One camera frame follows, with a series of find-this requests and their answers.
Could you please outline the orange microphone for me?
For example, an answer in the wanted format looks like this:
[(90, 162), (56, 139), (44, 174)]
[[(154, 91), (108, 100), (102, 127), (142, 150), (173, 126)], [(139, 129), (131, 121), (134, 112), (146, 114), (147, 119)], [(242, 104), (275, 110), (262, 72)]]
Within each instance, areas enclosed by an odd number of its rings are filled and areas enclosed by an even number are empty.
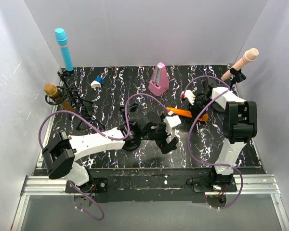
[[(174, 108), (174, 107), (167, 107), (168, 110), (173, 111), (176, 115), (179, 116), (184, 116), (187, 118), (192, 118), (192, 119), (196, 119), (197, 114), (196, 113), (192, 113), (190, 110), (185, 110), (185, 109), (178, 109), (178, 108)], [(209, 118), (208, 113), (204, 113), (199, 119), (198, 121), (201, 122), (206, 122)]]

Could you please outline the round base shock-mount stand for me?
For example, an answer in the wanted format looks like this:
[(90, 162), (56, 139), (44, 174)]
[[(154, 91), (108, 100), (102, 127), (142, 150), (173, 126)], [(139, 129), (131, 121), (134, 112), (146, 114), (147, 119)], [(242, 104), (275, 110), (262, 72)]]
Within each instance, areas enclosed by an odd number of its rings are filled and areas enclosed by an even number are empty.
[(118, 127), (118, 129), (121, 131), (123, 136), (127, 135), (127, 125), (130, 126), (130, 132), (129, 132), (129, 136), (128, 138), (126, 138), (125, 144), (123, 145), (123, 150), (128, 151), (128, 152), (132, 152), (135, 151), (136, 149), (139, 148), (140, 144), (141, 144), (141, 129), (140, 126), (138, 124), (138, 120), (137, 119), (131, 119), (131, 114), (134, 113), (138, 108), (138, 104), (134, 103), (131, 106), (127, 107), (127, 111), (128, 111), (128, 120), (126, 120), (125, 118), (125, 107), (121, 106), (119, 111), (124, 119), (124, 124), (120, 125)]

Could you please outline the beige microphone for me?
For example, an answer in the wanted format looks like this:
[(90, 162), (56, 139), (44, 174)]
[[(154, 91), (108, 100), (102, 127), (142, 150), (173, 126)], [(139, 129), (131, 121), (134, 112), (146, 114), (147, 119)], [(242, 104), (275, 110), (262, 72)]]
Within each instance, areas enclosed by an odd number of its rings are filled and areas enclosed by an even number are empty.
[(239, 73), (239, 70), (241, 70), (245, 65), (247, 65), (250, 62), (253, 62), (259, 55), (259, 51), (256, 48), (251, 48), (243, 54), (243, 56), (229, 69), (227, 70), (221, 80), (226, 81), (231, 76), (236, 75)]

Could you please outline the gold microphone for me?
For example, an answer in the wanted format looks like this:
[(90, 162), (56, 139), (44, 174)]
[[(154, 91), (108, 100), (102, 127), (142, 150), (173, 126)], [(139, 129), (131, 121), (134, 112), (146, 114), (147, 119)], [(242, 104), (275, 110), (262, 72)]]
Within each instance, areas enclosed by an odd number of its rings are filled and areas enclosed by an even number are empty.
[(66, 100), (67, 95), (61, 92), (61, 87), (47, 83), (44, 85), (45, 102), (49, 105), (59, 105), (63, 110), (75, 112), (71, 104)]

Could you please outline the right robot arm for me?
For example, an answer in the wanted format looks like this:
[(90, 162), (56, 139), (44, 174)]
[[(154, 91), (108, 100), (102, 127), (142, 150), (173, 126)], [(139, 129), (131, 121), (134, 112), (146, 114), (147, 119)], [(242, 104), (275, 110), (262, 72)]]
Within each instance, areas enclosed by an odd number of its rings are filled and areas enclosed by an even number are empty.
[(222, 132), (224, 142), (218, 159), (211, 164), (210, 185), (230, 185), (236, 160), (246, 144), (257, 134), (257, 104), (245, 101), (231, 91), (225, 82), (223, 87), (212, 85), (209, 79), (203, 81), (203, 93), (195, 96), (184, 89), (182, 99), (187, 99), (191, 109), (198, 110), (197, 121), (213, 103), (224, 109)]

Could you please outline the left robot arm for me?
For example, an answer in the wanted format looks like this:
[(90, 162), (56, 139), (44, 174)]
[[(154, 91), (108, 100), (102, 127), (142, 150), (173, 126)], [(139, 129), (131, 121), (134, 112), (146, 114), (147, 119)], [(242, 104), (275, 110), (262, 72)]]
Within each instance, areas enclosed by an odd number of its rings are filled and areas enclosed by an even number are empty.
[(177, 115), (159, 116), (149, 112), (102, 133), (69, 137), (65, 132), (60, 132), (42, 150), (48, 177), (52, 180), (66, 178), (83, 188), (93, 183), (93, 178), (77, 160), (111, 150), (131, 152), (138, 149), (142, 141), (154, 141), (161, 152), (167, 154), (177, 148), (178, 138), (174, 137), (170, 142), (167, 142), (167, 138), (180, 125)]

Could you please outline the pink microphone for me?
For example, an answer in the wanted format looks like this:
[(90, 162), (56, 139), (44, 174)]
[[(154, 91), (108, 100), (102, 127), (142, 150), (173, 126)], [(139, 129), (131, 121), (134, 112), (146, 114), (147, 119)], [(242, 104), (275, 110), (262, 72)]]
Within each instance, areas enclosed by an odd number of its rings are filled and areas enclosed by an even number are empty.
[(148, 88), (155, 96), (161, 96), (169, 89), (169, 77), (164, 63), (155, 66)]

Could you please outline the white blue small microphone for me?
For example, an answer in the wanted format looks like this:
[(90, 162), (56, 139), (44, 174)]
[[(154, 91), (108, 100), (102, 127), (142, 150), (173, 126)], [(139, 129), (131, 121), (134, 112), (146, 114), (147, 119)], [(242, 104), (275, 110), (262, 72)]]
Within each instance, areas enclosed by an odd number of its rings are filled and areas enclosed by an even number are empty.
[(102, 77), (97, 77), (92, 83), (91, 83), (91, 88), (96, 89), (96, 88), (101, 88), (103, 85), (103, 78)]

